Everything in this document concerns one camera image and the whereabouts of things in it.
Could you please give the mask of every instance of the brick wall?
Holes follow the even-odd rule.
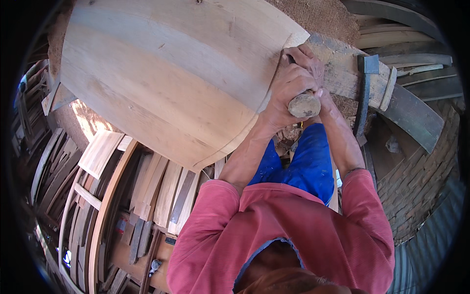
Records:
[[[420,148],[377,183],[377,192],[396,245],[416,234],[436,203],[445,179],[456,166],[460,117],[448,99],[429,105],[445,121],[433,152],[427,154]]]

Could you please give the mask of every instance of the sawdust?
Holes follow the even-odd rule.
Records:
[[[67,132],[81,151],[85,151],[96,131],[100,129],[123,133],[79,99],[57,109],[54,115],[57,124]]]
[[[359,26],[340,0],[267,0],[310,32],[319,32],[350,45],[359,38]]]

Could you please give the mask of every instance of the wooden frame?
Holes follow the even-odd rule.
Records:
[[[96,283],[97,283],[97,266],[98,266],[98,254],[99,254],[99,247],[102,239],[104,222],[110,212],[110,205],[111,200],[113,199],[114,193],[116,191],[116,187],[121,179],[122,173],[129,162],[132,154],[134,153],[135,148],[137,147],[138,142],[136,140],[132,140],[124,154],[122,155],[119,163],[117,164],[116,169],[111,177],[111,180],[106,188],[106,192],[104,194],[102,204],[100,207],[100,211],[98,212],[98,216],[96,218],[96,223],[93,230],[93,236],[91,241],[91,248],[90,248],[90,259],[89,259],[89,270],[88,270],[88,289],[90,294],[96,294]]]

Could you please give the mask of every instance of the wooden beam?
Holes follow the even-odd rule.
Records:
[[[58,127],[57,129],[55,129],[54,133],[52,134],[52,137],[49,139],[49,142],[46,145],[46,148],[42,152],[41,159],[39,160],[39,164],[38,164],[38,167],[36,168],[36,173],[34,174],[34,178],[33,178],[32,185],[31,185],[30,196],[31,196],[32,204],[34,204],[34,201],[36,200],[39,180],[44,170],[44,166],[46,165],[46,162],[49,159],[49,155],[51,154],[51,151],[53,147],[55,146],[57,139],[62,134],[62,132],[63,132],[63,128]]]
[[[456,77],[457,76],[457,71],[455,70],[455,67],[446,67],[442,69],[437,69],[433,71],[427,71],[427,72],[419,72],[412,74],[410,76],[405,76],[397,79],[397,84],[401,85],[402,87],[422,83],[422,82],[427,82],[430,80],[435,80],[435,79],[444,79],[444,78],[450,78],[450,77]]]
[[[121,133],[108,130],[97,131],[93,141],[83,152],[78,165],[95,179],[99,179],[122,137],[124,134]]]
[[[73,283],[73,281],[70,279],[69,274],[67,273],[64,265],[63,265],[63,260],[62,260],[62,250],[63,250],[63,235],[65,232],[65,222],[67,220],[67,214],[69,211],[70,203],[72,202],[72,196],[75,192],[74,186],[78,182],[81,174],[82,174],[83,169],[79,168],[77,174],[75,175],[75,179],[73,180],[72,183],[72,188],[69,191],[69,195],[67,196],[67,201],[65,202],[65,207],[64,207],[64,213],[62,214],[62,221],[61,221],[61,226],[60,226],[60,231],[59,231],[59,252],[58,252],[58,264],[59,264],[59,270],[62,273],[63,278],[69,284],[70,287],[74,289],[74,291],[78,294],[82,294],[83,292]]]
[[[149,256],[147,258],[147,261],[145,262],[145,267],[144,267],[144,274],[142,275],[142,282],[141,282],[141,288],[139,290],[139,294],[147,294],[149,292],[149,284],[150,284],[150,278],[149,278],[149,272],[150,272],[150,267],[152,265],[153,257],[155,256],[155,250],[158,248],[158,241],[160,239],[161,232],[158,229],[155,229],[153,231],[153,237],[152,237],[152,242],[150,243],[150,249],[149,249]]]
[[[163,177],[162,187],[158,194],[155,213],[153,216],[153,221],[160,227],[168,227],[168,219],[170,217],[182,170],[182,166],[177,163],[172,161],[168,163],[168,168],[166,169],[165,176]]]
[[[60,84],[60,70],[57,73],[57,77],[52,85],[51,92],[44,98],[42,101],[42,110],[44,111],[44,115],[48,116],[49,111],[51,110],[52,101],[54,100],[55,94],[57,92],[57,88],[59,88]]]
[[[420,42],[432,41],[433,38],[429,37],[422,32],[376,32],[372,34],[361,35],[356,40],[356,47],[359,49],[382,47],[397,43],[405,42]]]
[[[137,253],[139,251],[143,226],[144,220],[139,218],[135,224],[134,234],[132,236],[131,251],[129,252],[129,264],[135,264],[137,262]]]
[[[75,192],[77,192],[80,196],[82,196],[88,203],[90,203],[96,210],[100,210],[101,208],[101,201],[96,199],[90,192],[85,190],[79,184],[75,184]]]
[[[106,188],[106,192],[104,194],[102,205],[100,211],[98,212],[98,216],[96,218],[95,227],[93,230],[93,236],[91,241],[91,249],[90,249],[90,263],[89,263],[89,271],[88,271],[88,283],[89,283],[89,292],[90,294],[96,294],[96,283],[97,283],[97,264],[98,264],[98,253],[99,253],[99,246],[102,239],[103,234],[103,227],[104,221],[106,220],[109,207],[111,205],[111,200],[114,196],[116,191],[116,187],[121,179],[122,173],[124,172],[129,159],[131,158],[135,148],[137,147],[138,142],[136,140],[132,140],[129,143],[126,151],[121,157],[121,160],[118,162],[116,169],[111,177],[111,180]]]
[[[433,37],[441,43],[445,43],[444,37],[436,24],[411,9],[377,0],[344,0],[342,3],[351,13],[381,17],[406,24]]]

